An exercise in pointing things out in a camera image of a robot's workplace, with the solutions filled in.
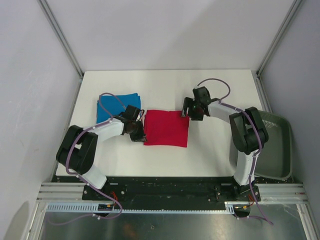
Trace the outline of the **red t shirt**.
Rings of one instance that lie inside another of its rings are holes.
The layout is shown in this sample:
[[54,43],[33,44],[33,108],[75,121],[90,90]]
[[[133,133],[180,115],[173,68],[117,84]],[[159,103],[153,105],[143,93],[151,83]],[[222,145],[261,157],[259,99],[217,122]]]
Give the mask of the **red t shirt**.
[[144,118],[145,146],[188,146],[190,118],[180,110],[149,109]]

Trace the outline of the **blue t shirt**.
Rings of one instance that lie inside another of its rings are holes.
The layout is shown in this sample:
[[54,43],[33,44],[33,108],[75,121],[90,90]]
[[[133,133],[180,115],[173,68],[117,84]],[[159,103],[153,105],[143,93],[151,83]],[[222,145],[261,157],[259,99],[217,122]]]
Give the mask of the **blue t shirt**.
[[102,106],[113,116],[119,115],[121,112],[124,112],[125,107],[128,105],[135,106],[141,109],[141,97],[138,93],[126,94],[126,95],[117,95],[117,98],[120,102],[111,95],[103,95],[100,98],[100,101],[97,101],[97,114],[96,114],[96,123],[101,123],[108,120],[111,116],[102,108]]

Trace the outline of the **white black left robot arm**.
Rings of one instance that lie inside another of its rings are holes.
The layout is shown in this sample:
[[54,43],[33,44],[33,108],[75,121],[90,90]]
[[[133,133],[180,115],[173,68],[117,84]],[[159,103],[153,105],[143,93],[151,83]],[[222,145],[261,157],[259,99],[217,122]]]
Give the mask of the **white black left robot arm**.
[[128,105],[119,115],[91,127],[70,126],[57,151],[56,161],[65,167],[68,174],[92,186],[98,199],[107,199],[111,188],[106,184],[107,177],[95,166],[98,143],[125,134],[132,142],[145,142],[144,113],[143,109]]

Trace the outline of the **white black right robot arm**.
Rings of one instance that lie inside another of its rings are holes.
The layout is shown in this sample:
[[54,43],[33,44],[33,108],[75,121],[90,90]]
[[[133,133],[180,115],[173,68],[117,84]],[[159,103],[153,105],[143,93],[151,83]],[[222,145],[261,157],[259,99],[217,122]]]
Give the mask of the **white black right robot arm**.
[[192,90],[193,98],[185,97],[182,116],[192,121],[202,121],[204,116],[220,119],[230,125],[232,142],[238,151],[233,179],[236,185],[230,188],[231,196],[242,201],[249,194],[248,185],[253,185],[258,157],[269,140],[259,110],[249,107],[245,110],[211,98],[206,87]]

